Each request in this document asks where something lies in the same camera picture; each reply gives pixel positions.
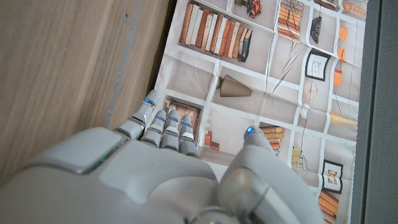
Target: white robotic hand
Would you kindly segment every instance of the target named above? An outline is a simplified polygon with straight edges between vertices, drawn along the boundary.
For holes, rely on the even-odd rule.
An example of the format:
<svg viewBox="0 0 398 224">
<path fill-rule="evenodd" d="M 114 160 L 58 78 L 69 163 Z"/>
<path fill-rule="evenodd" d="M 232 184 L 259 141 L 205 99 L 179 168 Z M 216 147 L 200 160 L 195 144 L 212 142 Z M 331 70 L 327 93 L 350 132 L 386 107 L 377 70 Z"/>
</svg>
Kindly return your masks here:
<svg viewBox="0 0 398 224">
<path fill-rule="evenodd" d="M 0 187 L 4 223 L 321 223 L 297 174 L 257 127 L 220 183 L 201 161 L 189 116 L 159 111 L 152 90 L 114 131 L 82 131 Z"/>
</svg>

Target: printed bookshelf pattern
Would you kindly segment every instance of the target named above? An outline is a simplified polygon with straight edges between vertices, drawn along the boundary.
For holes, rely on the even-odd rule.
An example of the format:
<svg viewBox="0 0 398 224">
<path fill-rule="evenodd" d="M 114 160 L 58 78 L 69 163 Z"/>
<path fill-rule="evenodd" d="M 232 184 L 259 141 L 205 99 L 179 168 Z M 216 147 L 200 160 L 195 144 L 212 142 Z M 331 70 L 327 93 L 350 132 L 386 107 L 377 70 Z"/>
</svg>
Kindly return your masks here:
<svg viewBox="0 0 398 224">
<path fill-rule="evenodd" d="M 203 11 L 195 41 L 191 37 L 189 45 L 182 40 L 187 39 L 183 24 L 188 3 Z M 237 154 L 243 131 L 250 125 L 263 127 L 275 154 L 301 176 L 320 208 L 325 208 L 325 222 L 347 223 L 366 3 L 262 0 L 261 4 L 261 15 L 251 19 L 233 0 L 179 0 L 155 88 L 165 100 L 200 109 L 200 147 Z M 211 52 L 211 41 L 205 38 L 211 36 L 214 17 L 220 14 L 234 23 L 234 29 L 226 32 L 228 53 L 224 46 L 222 56 Z M 252 30 L 245 62 L 236 54 L 239 38 L 232 41 L 235 27 L 237 36 L 240 27 Z M 221 97 L 217 85 L 225 76 L 248 87 L 250 96 Z"/>
</svg>

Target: printed picture frame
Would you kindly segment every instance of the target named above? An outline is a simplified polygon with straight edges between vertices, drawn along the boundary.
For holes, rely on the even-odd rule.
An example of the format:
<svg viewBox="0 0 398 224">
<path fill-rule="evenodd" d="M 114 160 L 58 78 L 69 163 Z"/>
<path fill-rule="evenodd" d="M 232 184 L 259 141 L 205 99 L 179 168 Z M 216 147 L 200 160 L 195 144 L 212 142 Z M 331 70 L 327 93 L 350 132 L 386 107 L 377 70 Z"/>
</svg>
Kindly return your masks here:
<svg viewBox="0 0 398 224">
<path fill-rule="evenodd" d="M 324 160 L 322 170 L 322 190 L 341 194 L 341 190 L 343 189 L 343 182 L 341 181 L 342 175 L 342 164 Z"/>
<path fill-rule="evenodd" d="M 305 76 L 320 81 L 325 81 L 326 66 L 330 55 L 312 49 L 305 64 Z"/>
</svg>

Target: bookshelf wallpaper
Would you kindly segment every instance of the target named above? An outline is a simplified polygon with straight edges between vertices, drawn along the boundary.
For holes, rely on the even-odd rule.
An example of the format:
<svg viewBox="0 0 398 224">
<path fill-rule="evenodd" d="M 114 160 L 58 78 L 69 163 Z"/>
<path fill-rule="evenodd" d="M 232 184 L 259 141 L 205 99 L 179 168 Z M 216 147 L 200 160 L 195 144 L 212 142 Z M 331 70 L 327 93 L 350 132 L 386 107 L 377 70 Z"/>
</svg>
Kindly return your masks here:
<svg viewBox="0 0 398 224">
<path fill-rule="evenodd" d="M 254 19 L 234 0 L 177 2 L 155 86 L 162 93 L 157 110 L 171 101 L 198 108 L 200 149 L 229 154 L 239 152 L 250 125 L 284 128 L 275 141 L 279 159 L 307 183 L 325 222 L 349 223 L 367 1 L 260 2 Z M 188 3 L 201 15 L 222 14 L 235 29 L 225 30 L 226 39 L 235 44 L 233 34 L 242 32 L 237 23 L 252 30 L 245 62 L 230 57 L 233 45 L 220 56 L 199 47 L 211 42 L 203 36 L 193 35 L 199 39 L 193 44 L 180 40 Z M 211 26 L 211 19 L 201 19 Z M 220 82 L 226 76 L 238 87 Z M 248 94 L 245 87 L 250 96 L 220 96 L 239 89 Z"/>
</svg>

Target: wooden wall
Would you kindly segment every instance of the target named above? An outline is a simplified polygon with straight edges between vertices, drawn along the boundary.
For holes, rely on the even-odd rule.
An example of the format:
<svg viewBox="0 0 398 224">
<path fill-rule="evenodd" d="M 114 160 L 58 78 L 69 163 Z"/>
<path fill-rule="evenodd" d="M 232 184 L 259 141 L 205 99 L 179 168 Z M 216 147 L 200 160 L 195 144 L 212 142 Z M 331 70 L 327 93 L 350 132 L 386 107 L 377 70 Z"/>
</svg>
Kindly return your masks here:
<svg viewBox="0 0 398 224">
<path fill-rule="evenodd" d="M 72 134 L 112 129 L 132 114 L 147 91 L 168 5 L 0 2 L 0 182 Z"/>
</svg>

